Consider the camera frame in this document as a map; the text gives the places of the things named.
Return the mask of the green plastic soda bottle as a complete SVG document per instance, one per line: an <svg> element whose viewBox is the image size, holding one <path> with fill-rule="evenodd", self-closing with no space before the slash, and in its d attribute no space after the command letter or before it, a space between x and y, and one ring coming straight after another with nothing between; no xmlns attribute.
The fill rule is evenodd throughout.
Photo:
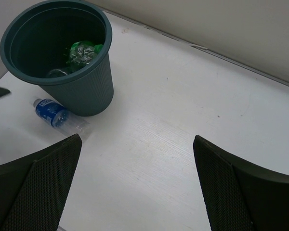
<svg viewBox="0 0 289 231"><path fill-rule="evenodd" d="M76 72L90 64L101 52L103 46L103 44L93 44L87 40L75 42L69 50L67 61L71 71Z"/></svg>

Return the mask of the clear bottle blue Pocari label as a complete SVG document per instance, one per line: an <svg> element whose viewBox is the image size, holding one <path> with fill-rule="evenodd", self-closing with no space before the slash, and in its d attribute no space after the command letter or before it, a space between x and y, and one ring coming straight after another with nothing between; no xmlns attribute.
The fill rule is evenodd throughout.
<svg viewBox="0 0 289 231"><path fill-rule="evenodd" d="M32 105L39 118L67 137L78 134L84 141L92 132L89 122L52 99L36 98Z"/></svg>

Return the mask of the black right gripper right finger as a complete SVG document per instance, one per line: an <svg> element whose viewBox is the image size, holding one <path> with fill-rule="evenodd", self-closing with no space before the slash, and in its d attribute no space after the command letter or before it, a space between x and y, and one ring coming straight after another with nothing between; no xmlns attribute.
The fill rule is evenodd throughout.
<svg viewBox="0 0 289 231"><path fill-rule="evenodd" d="M212 231L289 231L289 175L197 135L193 151Z"/></svg>

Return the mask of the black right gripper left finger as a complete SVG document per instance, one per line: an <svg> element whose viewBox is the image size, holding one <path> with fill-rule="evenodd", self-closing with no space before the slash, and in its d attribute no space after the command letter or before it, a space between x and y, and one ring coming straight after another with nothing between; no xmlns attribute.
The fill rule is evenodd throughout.
<svg viewBox="0 0 289 231"><path fill-rule="evenodd" d="M74 134L0 165L0 231L59 228L81 148Z"/></svg>

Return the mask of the clear unlabelled plastic bottle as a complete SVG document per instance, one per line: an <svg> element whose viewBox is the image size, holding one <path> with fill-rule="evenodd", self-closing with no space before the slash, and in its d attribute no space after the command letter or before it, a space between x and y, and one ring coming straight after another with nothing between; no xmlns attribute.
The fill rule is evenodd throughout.
<svg viewBox="0 0 289 231"><path fill-rule="evenodd" d="M55 68L47 73L46 78L63 77L72 73L73 70L70 67Z"/></svg>

